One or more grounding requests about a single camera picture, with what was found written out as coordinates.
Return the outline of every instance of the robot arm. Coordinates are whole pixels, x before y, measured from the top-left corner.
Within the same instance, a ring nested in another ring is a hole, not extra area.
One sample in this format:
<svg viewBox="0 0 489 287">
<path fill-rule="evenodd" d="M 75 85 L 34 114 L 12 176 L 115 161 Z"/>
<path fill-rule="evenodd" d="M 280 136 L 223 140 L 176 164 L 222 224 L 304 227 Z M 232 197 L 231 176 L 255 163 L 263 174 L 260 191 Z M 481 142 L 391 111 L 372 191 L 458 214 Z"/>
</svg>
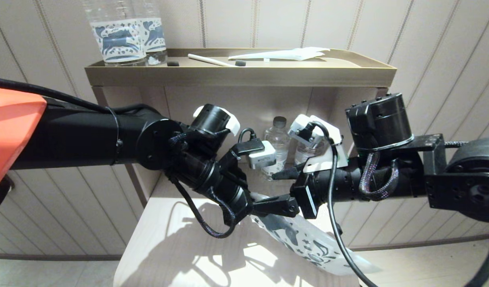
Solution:
<svg viewBox="0 0 489 287">
<path fill-rule="evenodd" d="M 321 157 L 273 176 L 296 180 L 289 194 L 253 201 L 246 174 L 237 163 L 248 156 L 252 168 L 272 165 L 274 150 L 252 132 L 249 141 L 239 140 L 217 161 L 217 150 L 233 129 L 228 126 L 232 115 L 222 108 L 205 105 L 188 126 L 146 105 L 112 109 L 1 79 L 0 88 L 48 97 L 45 109 L 41 107 L 36 113 L 40 118 L 37 127 L 30 125 L 30 132 L 24 133 L 23 140 L 4 160 L 0 180 L 11 166 L 32 169 L 140 163 L 148 169 L 164 170 L 204 230 L 217 238 L 230 235 L 249 214 L 294 217 L 301 208 L 305 218 L 315 218 L 319 206 L 328 202 L 339 247 L 352 269 L 370 286 L 374 284 L 348 258 L 341 242 L 332 212 L 333 199 L 368 201 L 428 195 L 433 208 L 457 210 L 489 222 L 489 139 L 460 147 L 459 143 L 445 143 L 440 134 L 412 135 L 400 94 L 365 101 L 346 110 L 360 155 L 348 161 L 339 145 L 338 129 L 319 118 L 301 117 L 295 122 L 297 126 L 291 127 L 291 135 L 307 145 L 326 138 L 330 148 Z M 6 96 L 0 95 L 0 108 L 6 106 Z M 0 121 L 17 116 L 10 113 L 0 116 Z M 447 147 L 459 147 L 448 164 L 444 152 Z M 221 206 L 228 231 L 219 233 L 208 227 L 180 182 Z M 9 182 L 2 180 L 0 202 L 8 188 Z M 483 282 L 488 275 L 489 256 L 474 280 Z"/>
</svg>

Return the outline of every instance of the blue patterned label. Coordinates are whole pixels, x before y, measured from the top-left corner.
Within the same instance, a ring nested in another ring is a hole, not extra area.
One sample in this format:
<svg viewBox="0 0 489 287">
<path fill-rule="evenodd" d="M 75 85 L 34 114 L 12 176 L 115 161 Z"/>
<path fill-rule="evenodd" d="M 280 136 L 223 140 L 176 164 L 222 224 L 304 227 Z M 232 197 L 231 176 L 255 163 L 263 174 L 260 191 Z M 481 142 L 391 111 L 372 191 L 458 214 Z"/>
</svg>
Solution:
<svg viewBox="0 0 489 287">
<path fill-rule="evenodd" d="M 119 63 L 145 58 L 141 20 L 93 22 L 91 26 L 105 62 Z"/>
<path fill-rule="evenodd" d="M 166 50 L 161 18 L 142 18 L 141 37 L 145 52 Z"/>
</svg>

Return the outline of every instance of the bottle cap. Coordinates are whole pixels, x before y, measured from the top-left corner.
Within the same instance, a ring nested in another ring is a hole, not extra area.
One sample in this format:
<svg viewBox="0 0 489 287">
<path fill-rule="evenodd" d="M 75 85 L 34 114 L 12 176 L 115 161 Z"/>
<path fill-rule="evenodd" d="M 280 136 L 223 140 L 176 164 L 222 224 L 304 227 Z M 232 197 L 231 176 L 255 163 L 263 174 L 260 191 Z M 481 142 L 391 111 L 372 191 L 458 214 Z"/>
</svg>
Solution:
<svg viewBox="0 0 489 287">
<path fill-rule="evenodd" d="M 273 126 L 275 128 L 283 129 L 286 124 L 287 124 L 286 118 L 282 116 L 275 116 L 275 119 L 273 120 Z"/>
</svg>

